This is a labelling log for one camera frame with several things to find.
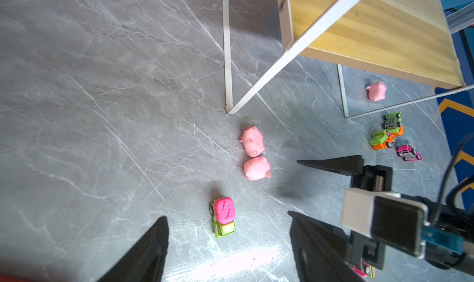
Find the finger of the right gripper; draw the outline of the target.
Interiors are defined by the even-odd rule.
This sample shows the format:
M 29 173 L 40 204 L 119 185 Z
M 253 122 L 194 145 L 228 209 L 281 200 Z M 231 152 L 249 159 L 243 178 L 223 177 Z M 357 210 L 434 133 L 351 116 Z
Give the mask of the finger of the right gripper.
M 364 170 L 364 159 L 360 155 L 319 161 L 297 160 L 297 163 L 306 167 L 350 177 L 361 174 Z

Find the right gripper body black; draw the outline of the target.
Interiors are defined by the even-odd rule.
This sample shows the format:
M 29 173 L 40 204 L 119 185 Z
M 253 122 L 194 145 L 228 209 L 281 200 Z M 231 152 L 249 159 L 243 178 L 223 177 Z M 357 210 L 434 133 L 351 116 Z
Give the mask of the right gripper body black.
M 381 165 L 363 167 L 354 175 L 344 195 L 344 226 L 351 229 L 348 262 L 357 268 L 362 263 L 382 270 L 385 264 L 386 245 L 375 241 L 370 231 L 375 209 L 375 197 L 391 191 L 393 170 Z

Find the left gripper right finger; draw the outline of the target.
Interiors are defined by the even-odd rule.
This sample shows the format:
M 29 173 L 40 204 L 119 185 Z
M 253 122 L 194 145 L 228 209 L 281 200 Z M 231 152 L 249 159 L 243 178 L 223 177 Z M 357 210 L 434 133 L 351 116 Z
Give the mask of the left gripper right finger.
M 362 282 L 348 264 L 352 245 L 333 225 L 289 211 L 290 239 L 301 282 Z

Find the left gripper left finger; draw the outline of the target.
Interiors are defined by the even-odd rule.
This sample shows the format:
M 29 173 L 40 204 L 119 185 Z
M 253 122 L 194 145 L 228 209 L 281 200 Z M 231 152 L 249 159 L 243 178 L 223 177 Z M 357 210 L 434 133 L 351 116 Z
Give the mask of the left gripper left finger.
M 160 282 L 169 247 L 169 225 L 165 216 L 135 243 L 101 282 Z

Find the pink pig toy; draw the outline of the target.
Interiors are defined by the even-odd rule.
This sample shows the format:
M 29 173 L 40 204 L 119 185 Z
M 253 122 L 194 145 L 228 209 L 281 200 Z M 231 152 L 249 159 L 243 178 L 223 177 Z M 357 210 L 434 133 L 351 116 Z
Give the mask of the pink pig toy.
M 264 157 L 254 157 L 244 164 L 244 174 L 250 181 L 271 178 L 270 162 Z
M 385 99 L 386 85 L 384 82 L 378 81 L 365 88 L 367 90 L 368 98 L 372 102 L 381 101 Z
M 250 126 L 244 130 L 242 137 L 238 140 L 243 143 L 244 150 L 249 157 L 260 156 L 265 151 L 264 135 L 256 126 Z

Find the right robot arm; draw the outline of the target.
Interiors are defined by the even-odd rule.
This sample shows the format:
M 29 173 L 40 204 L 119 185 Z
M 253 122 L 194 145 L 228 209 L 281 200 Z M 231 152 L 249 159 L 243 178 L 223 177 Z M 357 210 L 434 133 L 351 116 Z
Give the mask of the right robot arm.
M 455 205 L 473 178 L 448 191 L 445 172 L 438 198 L 431 201 L 394 192 L 392 168 L 365 165 L 361 156 L 300 164 L 351 177 L 342 227 L 290 212 L 291 244 L 302 282 L 359 282 L 384 267 L 387 247 L 442 270 L 473 274 L 474 215 Z

